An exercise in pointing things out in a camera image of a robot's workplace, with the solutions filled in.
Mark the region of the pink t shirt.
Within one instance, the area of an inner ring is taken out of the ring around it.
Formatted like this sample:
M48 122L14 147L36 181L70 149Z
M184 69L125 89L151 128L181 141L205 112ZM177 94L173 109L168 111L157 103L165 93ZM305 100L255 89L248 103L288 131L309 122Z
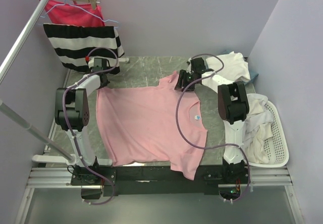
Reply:
M204 150L190 146L177 129L175 111L181 92L174 88L178 77L174 72L157 86L97 91L97 126L114 166L168 161L171 170L194 179ZM184 93L178 114L184 136L205 147L207 130L195 93Z

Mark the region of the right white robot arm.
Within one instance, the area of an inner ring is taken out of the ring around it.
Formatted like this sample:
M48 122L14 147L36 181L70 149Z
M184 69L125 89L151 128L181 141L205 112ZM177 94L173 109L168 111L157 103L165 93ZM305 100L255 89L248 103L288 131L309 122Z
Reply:
M175 121L181 137L190 146L210 150L223 147L225 149L222 160L220 178L227 183L233 183L244 175L250 175L250 166L243 150L245 135L245 120L249 113L249 103L244 83L233 82L220 76L218 73L224 69L224 62L216 56L221 67L214 70L206 65L201 55L190 58L188 68L181 70L175 90L181 90L176 111ZM179 123L179 106L186 91L194 91L195 84L201 84L218 94L218 113L225 126L225 144L202 147L191 143L183 134Z

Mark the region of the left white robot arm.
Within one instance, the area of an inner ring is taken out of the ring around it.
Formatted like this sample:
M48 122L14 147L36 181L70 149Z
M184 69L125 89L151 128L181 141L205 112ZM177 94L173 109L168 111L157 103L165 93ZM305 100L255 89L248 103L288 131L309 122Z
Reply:
M89 143L88 96L108 85L106 74L110 64L103 58L86 59L92 63L89 73L69 87L56 90L55 122L66 132L73 146L75 160L69 164L73 168L72 175L82 183L94 185L103 183L105 178Z

